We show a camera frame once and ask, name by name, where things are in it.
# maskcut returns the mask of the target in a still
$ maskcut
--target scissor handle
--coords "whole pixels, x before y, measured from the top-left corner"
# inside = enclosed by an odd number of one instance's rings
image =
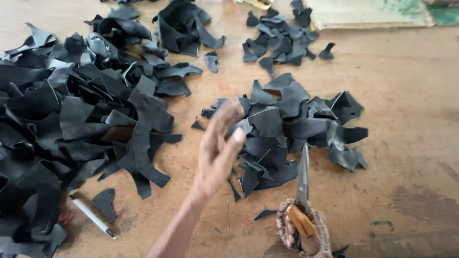
[[[301,237],[312,236],[316,232],[316,227],[309,218],[298,209],[296,205],[290,204],[287,208],[287,214],[290,221],[297,228]]]

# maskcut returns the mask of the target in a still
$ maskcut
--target cut leather shape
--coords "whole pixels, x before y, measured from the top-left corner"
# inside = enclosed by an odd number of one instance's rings
[[[169,63],[166,63],[161,58],[158,58],[158,57],[156,57],[156,56],[154,56],[152,54],[143,54],[143,57],[153,67],[156,67],[156,68],[159,68],[159,69],[164,69],[164,68],[168,68],[170,66]]]
[[[257,57],[260,57],[260,56],[264,55],[264,53],[266,53],[266,50],[267,50],[266,47],[258,45],[253,40],[247,39],[246,43],[253,49],[253,53]]]
[[[313,41],[313,40],[316,40],[317,38],[319,38],[319,33],[315,32],[315,31],[310,31],[307,28],[302,28],[302,31],[304,32],[304,34],[306,35],[306,37],[310,41]]]
[[[242,176],[242,187],[244,189],[244,199],[247,198],[258,185],[257,174],[258,171],[252,169],[245,163],[239,163],[238,167],[245,169],[244,175]]]
[[[287,37],[284,37],[279,44],[279,47],[273,48],[271,52],[271,56],[275,57],[280,55],[281,53],[290,53],[292,50],[292,46],[290,40]]]
[[[303,146],[304,146],[304,143],[302,143],[301,141],[293,140],[291,142],[290,152],[294,153],[294,154],[300,153],[300,151],[303,148]]]
[[[95,159],[82,163],[75,169],[75,177],[67,186],[67,191],[79,188],[88,178],[93,177],[103,165],[105,159]]]
[[[256,55],[250,52],[249,44],[243,43],[242,48],[244,49],[244,57],[242,58],[244,62],[254,62],[258,59]]]
[[[253,14],[252,11],[248,13],[249,17],[247,18],[246,25],[249,27],[255,27],[257,24],[260,23],[258,18]]]
[[[228,181],[229,185],[231,186],[231,189],[233,190],[234,202],[237,202],[241,198],[241,196],[239,195],[239,193],[234,188],[233,183],[231,183],[231,180],[228,178],[227,181]]]
[[[250,137],[246,139],[244,150],[258,158],[269,152],[277,152],[278,141],[274,137]]]
[[[84,123],[93,110],[94,106],[85,103],[81,98],[65,97],[62,100],[59,121],[61,123]]]
[[[287,161],[287,148],[267,148],[267,146],[255,146],[254,144],[264,142],[266,140],[257,139],[259,136],[253,137],[255,138],[252,142],[249,142],[249,146],[245,148],[247,153],[241,155],[241,158],[245,161],[255,162],[261,166],[266,168],[269,167],[277,167],[280,168],[282,166],[288,165],[289,162]]]
[[[57,222],[57,206],[61,199],[61,183],[45,163],[40,160],[33,165],[31,172],[23,175],[16,182],[23,189],[33,188],[38,193],[36,211],[34,213],[31,232],[37,235],[47,235],[52,225]]]
[[[22,97],[8,99],[6,105],[15,115],[30,120],[41,120],[53,111],[60,111],[56,93],[46,81],[43,86],[25,92]]]
[[[202,74],[202,70],[188,63],[177,63],[171,67],[155,72],[155,75],[159,79],[172,76],[180,76],[183,78],[189,73]]]
[[[266,26],[266,25],[264,25],[264,24],[262,24],[262,23],[258,24],[258,25],[255,26],[255,27],[256,27],[260,32],[263,32],[263,33],[267,34],[267,35],[268,35],[269,37],[271,37],[271,38],[275,38],[275,37],[276,37],[276,34],[274,34],[268,26]]]
[[[151,40],[150,31],[139,22],[121,18],[104,18],[99,23],[97,32],[104,35],[110,33],[113,28],[120,29],[131,37]]]
[[[214,51],[212,51],[210,53],[207,53],[204,56],[204,59],[206,59],[206,64],[209,71],[211,71],[212,73],[218,73],[217,64],[220,57],[218,57],[217,54]]]
[[[270,7],[266,12],[267,12],[268,18],[272,18],[279,14],[279,12],[274,10],[272,7]]]
[[[196,120],[196,121],[191,125],[191,128],[199,129],[199,130],[205,131],[205,129],[199,124],[198,120]]]
[[[358,148],[353,148],[352,150],[340,151],[334,145],[331,145],[327,157],[329,160],[340,164],[344,168],[347,168],[351,171],[354,171],[357,165],[361,165],[363,168],[367,168],[368,164],[365,161],[363,154]]]
[[[135,126],[132,137],[126,145],[126,152],[123,158],[118,161],[120,167],[130,173],[140,173],[148,180],[163,188],[170,177],[156,170],[148,158],[150,149],[151,125],[140,119]]]
[[[137,121],[113,109],[105,120],[105,123],[111,126],[135,126]]]
[[[252,161],[244,161],[244,163],[247,166],[251,167],[252,169],[254,169],[254,170],[258,171],[258,172],[261,172],[262,173],[262,177],[272,180],[272,178],[269,176],[269,172],[262,165],[259,165],[258,163],[252,162]]]
[[[269,176],[272,178],[266,179],[259,177],[259,183],[255,187],[255,190],[263,190],[269,188],[279,187],[288,181],[294,180],[298,175],[298,161],[292,160],[289,165],[282,166],[280,168],[271,168],[269,170]]]
[[[179,53],[179,46],[177,45],[176,39],[182,38],[183,34],[177,32],[173,27],[167,24],[160,15],[157,17],[162,47],[169,51]]]
[[[182,78],[177,78],[174,81],[163,79],[160,82],[156,93],[165,94],[167,96],[177,96],[183,94],[185,97],[188,97],[191,95],[190,89]]]
[[[28,22],[26,22],[26,24],[27,26],[29,26],[30,30],[32,31],[32,37],[34,38],[35,44],[37,46],[44,46],[48,43],[51,43],[57,40],[56,36],[53,33],[43,31]]]
[[[101,146],[91,144],[84,141],[72,141],[72,142],[58,142],[59,148],[65,150],[66,153],[74,161],[88,161],[100,157],[101,154],[109,149],[111,146]]]
[[[105,133],[110,125],[105,123],[63,123],[61,130],[64,140],[90,138]]]
[[[199,40],[206,46],[212,49],[219,49],[225,44],[226,37],[214,38],[203,26],[199,18],[195,18],[196,28],[199,33]]]
[[[137,188],[137,194],[140,198],[145,200],[147,197],[151,196],[150,181],[138,171],[129,172],[129,174],[134,180],[135,187]]]
[[[283,73],[278,77],[272,79],[270,82],[265,84],[263,88],[265,90],[281,90],[289,85],[295,80],[292,78],[291,73]]]
[[[121,19],[134,19],[140,16],[140,13],[129,5],[119,5],[117,9],[112,9],[108,13],[110,18],[121,18]]]
[[[329,118],[331,120],[338,120],[338,117],[336,117],[325,101],[327,100],[322,100],[317,96],[314,97],[308,103],[308,118]]]
[[[148,79],[148,77],[146,77],[145,75],[142,75],[140,77],[139,82],[134,88],[134,91],[138,91],[140,93],[148,93],[152,96],[155,94],[155,90],[156,90],[156,83]]]
[[[294,118],[300,113],[300,105],[308,101],[310,96],[297,82],[280,90],[282,100],[277,105],[281,111],[282,118]]]
[[[277,103],[277,101],[274,100],[271,94],[263,91],[258,80],[254,80],[253,86],[252,86],[252,93],[250,94],[250,104],[257,104],[257,103],[265,104],[265,105],[273,105]]]
[[[326,118],[296,118],[292,121],[284,122],[285,136],[293,139],[307,139],[326,132],[329,119]]]
[[[199,57],[199,42],[190,42],[187,44],[182,44],[180,47],[180,54],[185,54],[189,56]]]
[[[35,126],[33,133],[38,145],[44,150],[57,151],[59,146],[56,141],[63,138],[59,125],[59,114],[52,112],[44,119],[33,124]]]
[[[0,123],[0,146],[12,148],[15,144],[29,141],[7,123]]]
[[[45,258],[52,258],[59,245],[64,242],[66,237],[67,232],[59,224],[54,224],[48,235],[32,235],[32,240],[37,243],[45,242],[45,247],[43,248],[42,253]]]
[[[274,59],[271,56],[264,57],[260,59],[260,61],[258,61],[260,66],[266,69],[266,71],[268,71],[270,77],[276,76],[276,73],[273,70],[273,62]]]
[[[338,117],[341,125],[351,119],[360,117],[364,109],[347,90],[336,95],[332,101],[331,110]]]
[[[114,173],[122,170],[123,168],[118,165],[118,162],[112,162],[104,167],[102,175],[97,179],[97,182],[113,175]]]
[[[213,114],[215,113],[216,109],[213,108],[203,108],[201,111],[201,116],[203,118],[211,119]]]
[[[150,149],[148,157],[153,162],[156,152],[163,143],[175,144],[182,140],[182,135],[161,135],[150,133]]]
[[[330,50],[335,45],[336,45],[335,43],[331,43],[331,42],[328,43],[327,47],[325,47],[325,49],[319,53],[319,57],[325,60],[333,59],[334,57],[333,57],[333,54],[330,53]]]
[[[307,28],[309,24],[311,23],[312,11],[313,10],[309,7],[302,11],[298,9],[293,9],[293,15],[295,16],[295,20],[301,27]]]
[[[327,131],[328,146],[334,145],[338,150],[346,150],[346,144],[354,143],[368,137],[368,129],[362,127],[344,128],[331,121]]]
[[[290,2],[290,6],[295,9],[298,9],[298,11],[300,12],[304,10],[304,6],[301,0],[293,0],[292,2]]]
[[[254,40],[258,45],[268,47],[268,40],[270,39],[265,33],[260,33],[260,35]]]
[[[279,110],[274,107],[267,107],[263,111],[247,118],[250,125],[260,131],[262,137],[275,137],[280,148],[287,148],[286,137],[282,129],[282,120]]]
[[[92,205],[102,211],[105,221],[115,222],[116,214],[113,211],[113,200],[115,199],[115,189],[105,189],[92,198]]]
[[[152,40],[152,41],[147,41],[142,43],[142,46],[151,51],[153,54],[157,55],[159,58],[163,59],[169,54],[169,51],[167,49],[162,49],[160,50],[158,48],[158,41],[157,40]]]
[[[266,217],[268,215],[271,215],[271,214],[276,214],[278,210],[268,210],[268,209],[264,209],[260,212],[260,214],[258,214],[253,220],[254,221],[257,221],[263,217]]]
[[[128,101],[131,102],[137,110],[139,116],[138,121],[148,123],[148,125],[151,126],[148,132],[153,128],[161,133],[170,133],[172,130],[172,123],[174,123],[174,117],[161,108],[153,96],[134,91]]]
[[[44,258],[43,249],[45,244],[41,243],[16,243],[12,237],[0,236],[0,251],[4,254],[16,257],[16,254],[23,254],[32,258]]]

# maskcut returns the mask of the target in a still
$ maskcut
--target wooden table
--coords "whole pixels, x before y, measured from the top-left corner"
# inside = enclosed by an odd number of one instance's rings
[[[143,1],[134,4],[140,21],[154,32],[151,19],[167,4]],[[202,0],[212,21],[209,32],[227,40],[216,52],[221,57],[218,74],[200,58],[170,54],[170,63],[190,62],[204,70],[186,78],[190,97],[168,99],[175,116],[172,133],[183,134],[176,145],[164,145],[156,168],[172,179],[163,189],[152,185],[152,196],[141,200],[128,173],[102,182],[88,180],[78,191],[91,199],[106,188],[115,188],[114,223],[117,240],[103,234],[67,201],[74,218],[65,225],[68,239],[56,257],[144,257],[154,240],[180,207],[192,183],[197,146],[202,132],[190,126],[203,107],[218,97],[250,94],[252,82],[270,80],[255,63],[243,63],[241,44],[256,38],[247,28],[247,12],[261,10],[230,0]],[[86,36],[91,27],[83,20],[105,16],[116,3],[98,0],[5,0],[0,3],[0,50],[22,44],[30,32],[24,22],[56,33],[61,42],[75,31]],[[276,0],[274,8],[292,19],[289,1]],[[369,167],[354,173],[326,158],[326,149],[310,151],[310,200],[328,219],[333,247],[350,246],[349,257],[453,257],[459,253],[459,28],[425,28],[379,31],[326,31],[312,44],[318,53],[336,42],[330,62],[305,58],[300,67],[275,66],[277,74],[290,72],[311,96],[332,98],[349,90],[365,107],[360,119],[348,127],[369,128],[361,147]],[[256,191],[234,202],[224,185],[204,210],[187,257],[254,258],[295,257],[283,248],[264,252],[278,240],[274,217],[254,222],[264,208],[276,208],[294,197],[296,181],[282,187]]]

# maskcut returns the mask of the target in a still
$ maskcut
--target scissors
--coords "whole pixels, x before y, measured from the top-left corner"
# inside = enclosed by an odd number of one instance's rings
[[[306,239],[316,233],[316,226],[309,219],[311,207],[309,206],[309,151],[308,146],[303,146],[298,173],[297,199],[287,208],[290,221],[297,228],[301,237]]]

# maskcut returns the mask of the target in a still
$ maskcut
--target white pen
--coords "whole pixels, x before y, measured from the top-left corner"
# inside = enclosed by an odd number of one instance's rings
[[[113,235],[110,229],[108,229],[108,227],[105,226],[105,224],[98,217],[96,217],[94,213],[92,213],[92,211],[88,209],[88,207],[86,207],[82,202],[80,202],[80,200],[78,200],[75,196],[70,195],[69,197],[72,200],[72,202],[75,203],[75,205],[78,208],[80,208],[80,210],[84,214],[86,214],[86,216],[88,216],[92,220],[92,222],[94,222],[102,231],[107,233],[109,236],[113,237],[113,239],[116,239],[115,235]]]

